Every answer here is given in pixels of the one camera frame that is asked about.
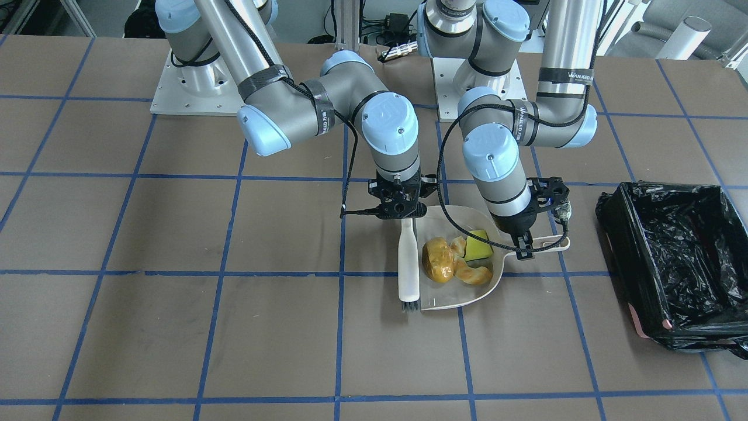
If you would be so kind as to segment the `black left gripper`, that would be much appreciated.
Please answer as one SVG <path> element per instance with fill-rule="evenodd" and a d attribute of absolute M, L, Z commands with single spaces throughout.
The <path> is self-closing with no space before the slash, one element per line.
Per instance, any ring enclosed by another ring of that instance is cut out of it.
<path fill-rule="evenodd" d="M 510 235 L 517 258 L 533 258 L 543 251 L 565 251 L 571 245 L 569 219 L 571 203 L 569 189 L 563 179 L 527 178 L 527 188 L 515 200 L 507 203 L 488 202 L 488 209 L 497 228 Z M 532 247 L 531 227 L 539 213 L 550 212 L 556 223 L 563 227 L 560 237 L 548 237 L 542 245 Z"/>

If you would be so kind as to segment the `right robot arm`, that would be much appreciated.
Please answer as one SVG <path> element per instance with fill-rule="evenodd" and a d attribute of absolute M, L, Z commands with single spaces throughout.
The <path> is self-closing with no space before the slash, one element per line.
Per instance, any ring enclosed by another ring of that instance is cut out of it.
<path fill-rule="evenodd" d="M 320 76 L 297 83 L 267 25 L 272 1 L 157 1 L 158 26 L 173 65 L 214 72 L 211 88 L 236 84 L 243 105 L 238 124 L 255 153 L 270 156 L 328 133 L 337 123 L 366 141 L 376 165 L 369 195 L 379 200 L 361 215 L 415 219 L 437 188 L 421 172 L 419 124 L 411 101 L 389 90 L 355 51 L 325 60 Z"/>

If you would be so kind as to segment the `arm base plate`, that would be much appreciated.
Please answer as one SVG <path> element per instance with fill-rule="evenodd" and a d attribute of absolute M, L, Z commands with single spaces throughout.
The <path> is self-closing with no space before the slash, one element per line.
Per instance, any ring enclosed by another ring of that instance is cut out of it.
<path fill-rule="evenodd" d="M 432 58 L 432 69 L 440 122 L 453 122 L 459 114 L 460 99 L 476 86 L 491 88 L 501 99 L 527 99 L 517 61 L 499 77 L 479 74 L 460 58 Z"/>
<path fill-rule="evenodd" d="M 201 67 L 176 67 L 168 54 L 150 112 L 156 115 L 235 115 L 243 106 L 222 58 Z"/>

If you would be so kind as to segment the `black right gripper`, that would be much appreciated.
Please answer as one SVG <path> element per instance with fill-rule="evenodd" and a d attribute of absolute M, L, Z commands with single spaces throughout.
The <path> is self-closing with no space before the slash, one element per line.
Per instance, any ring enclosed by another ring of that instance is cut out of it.
<path fill-rule="evenodd" d="M 360 214 L 379 219 L 422 218 L 427 214 L 427 205 L 420 202 L 420 199 L 425 199 L 436 189 L 436 175 L 421 175 L 417 172 L 409 179 L 395 181 L 388 181 L 377 175 L 375 179 L 369 179 L 368 192 L 379 199 L 380 204 L 375 208 L 362 210 L 345 210 L 342 207 L 340 216 Z"/>

